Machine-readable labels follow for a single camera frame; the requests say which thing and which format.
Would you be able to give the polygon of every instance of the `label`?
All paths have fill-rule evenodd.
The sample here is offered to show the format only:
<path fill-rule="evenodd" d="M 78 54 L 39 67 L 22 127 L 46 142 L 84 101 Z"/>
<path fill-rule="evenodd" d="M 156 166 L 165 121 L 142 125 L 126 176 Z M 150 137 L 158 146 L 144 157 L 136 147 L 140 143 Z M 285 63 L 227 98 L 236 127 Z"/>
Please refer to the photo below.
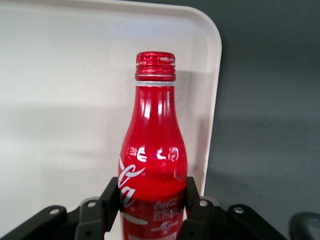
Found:
<path fill-rule="evenodd" d="M 168 236 L 164 236 L 161 238 L 141 238 L 137 236 L 133 236 L 131 234 L 128 235 L 129 240 L 176 240 L 177 238 L 177 232 L 174 232 Z"/>

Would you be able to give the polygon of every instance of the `bottle cap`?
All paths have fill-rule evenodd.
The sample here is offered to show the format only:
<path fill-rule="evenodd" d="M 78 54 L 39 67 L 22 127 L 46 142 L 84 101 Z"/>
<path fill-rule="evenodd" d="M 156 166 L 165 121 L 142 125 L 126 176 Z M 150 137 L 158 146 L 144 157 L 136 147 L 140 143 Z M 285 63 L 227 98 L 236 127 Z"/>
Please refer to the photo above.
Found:
<path fill-rule="evenodd" d="M 137 81 L 175 81 L 175 62 L 175 55 L 169 52 L 140 52 L 136 56 L 135 79 Z"/>

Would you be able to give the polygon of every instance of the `white lettering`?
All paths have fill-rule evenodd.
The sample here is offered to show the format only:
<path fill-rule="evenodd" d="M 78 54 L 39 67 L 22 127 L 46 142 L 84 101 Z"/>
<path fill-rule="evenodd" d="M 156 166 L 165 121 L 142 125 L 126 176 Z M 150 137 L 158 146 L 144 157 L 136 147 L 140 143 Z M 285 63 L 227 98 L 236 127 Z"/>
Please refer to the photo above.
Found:
<path fill-rule="evenodd" d="M 167 159 L 165 156 L 162 156 L 162 148 L 160 148 L 158 151 L 156 151 L 156 157 L 159 159 L 159 160 L 165 160 Z"/>
<path fill-rule="evenodd" d="M 147 156 L 144 155 L 146 154 L 145 152 L 145 148 L 142 146 L 142 147 L 139 147 L 138 149 L 138 153 L 136 154 L 136 158 L 141 161 L 141 162 L 146 162 L 147 161 Z"/>
<path fill-rule="evenodd" d="M 158 201 L 153 208 L 154 210 L 169 209 L 176 206 L 177 204 L 178 204 L 178 198 L 174 197 L 167 202 Z"/>
<path fill-rule="evenodd" d="M 118 178 L 118 188 L 122 188 L 130 178 L 134 178 L 138 175 L 140 175 L 146 168 L 142 168 L 139 171 L 136 171 L 136 165 L 131 164 L 127 167 L 124 166 L 124 163 L 122 162 L 121 157 L 119 157 L 119 165 L 122 170 L 122 172 L 119 175 Z M 131 206 L 134 203 L 134 200 L 130 201 L 130 199 L 133 197 L 135 193 L 135 189 L 129 186 L 124 186 L 120 190 L 120 202 L 123 204 L 125 208 Z"/>
<path fill-rule="evenodd" d="M 130 188 L 129 186 L 125 186 L 124 188 L 122 188 L 120 192 L 120 202 L 123 204 L 125 208 L 130 207 L 134 203 L 134 200 L 132 200 L 131 202 L 129 201 L 134 195 L 135 191 L 135 189 Z"/>

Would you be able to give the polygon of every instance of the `red bottle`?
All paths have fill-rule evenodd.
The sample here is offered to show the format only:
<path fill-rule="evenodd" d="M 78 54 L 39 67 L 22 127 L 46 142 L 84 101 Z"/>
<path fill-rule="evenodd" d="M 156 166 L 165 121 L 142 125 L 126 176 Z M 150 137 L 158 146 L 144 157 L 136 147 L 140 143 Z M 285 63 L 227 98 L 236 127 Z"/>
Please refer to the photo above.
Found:
<path fill-rule="evenodd" d="M 135 102 L 119 157 L 124 240 L 175 240 L 183 222 L 187 155 L 175 110 L 175 56 L 136 58 Z"/>

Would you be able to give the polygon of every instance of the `gray surface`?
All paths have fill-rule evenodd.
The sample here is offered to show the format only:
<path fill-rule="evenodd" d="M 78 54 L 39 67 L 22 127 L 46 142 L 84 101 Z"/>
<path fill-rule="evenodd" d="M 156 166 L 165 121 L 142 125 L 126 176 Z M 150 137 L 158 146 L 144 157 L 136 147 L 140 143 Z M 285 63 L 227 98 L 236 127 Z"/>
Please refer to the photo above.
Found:
<path fill-rule="evenodd" d="M 146 0 L 195 7 L 222 59 L 205 194 L 249 205 L 288 237 L 320 213 L 320 1 Z"/>

